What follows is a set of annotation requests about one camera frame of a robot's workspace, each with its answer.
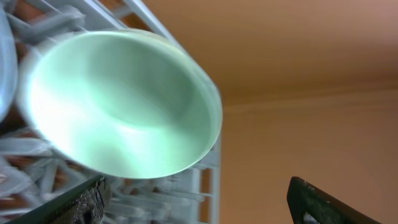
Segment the green bowl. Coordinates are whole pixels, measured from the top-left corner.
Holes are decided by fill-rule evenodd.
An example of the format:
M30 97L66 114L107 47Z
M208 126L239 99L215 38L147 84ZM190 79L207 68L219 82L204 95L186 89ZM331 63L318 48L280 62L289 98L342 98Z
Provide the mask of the green bowl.
M214 83L186 52L144 30L63 34L20 64L19 109L64 157L130 179L183 171L222 126Z

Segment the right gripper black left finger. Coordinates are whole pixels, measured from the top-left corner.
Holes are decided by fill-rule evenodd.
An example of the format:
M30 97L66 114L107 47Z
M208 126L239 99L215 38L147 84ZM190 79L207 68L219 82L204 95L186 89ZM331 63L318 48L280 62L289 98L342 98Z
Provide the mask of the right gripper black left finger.
M110 198L108 179L98 175L6 224L99 224Z

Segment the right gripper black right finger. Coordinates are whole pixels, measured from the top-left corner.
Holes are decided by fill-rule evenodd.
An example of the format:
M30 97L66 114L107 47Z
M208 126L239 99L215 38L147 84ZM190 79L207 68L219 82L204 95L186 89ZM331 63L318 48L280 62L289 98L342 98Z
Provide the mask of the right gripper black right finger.
M381 224L300 177L292 177L287 203L294 224Z

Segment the light blue small bowl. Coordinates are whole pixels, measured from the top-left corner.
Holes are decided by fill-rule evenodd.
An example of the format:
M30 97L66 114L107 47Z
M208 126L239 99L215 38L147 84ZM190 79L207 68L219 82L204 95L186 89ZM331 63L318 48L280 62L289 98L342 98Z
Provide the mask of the light blue small bowl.
M7 116L17 88L17 54L14 36L1 3L1 121Z

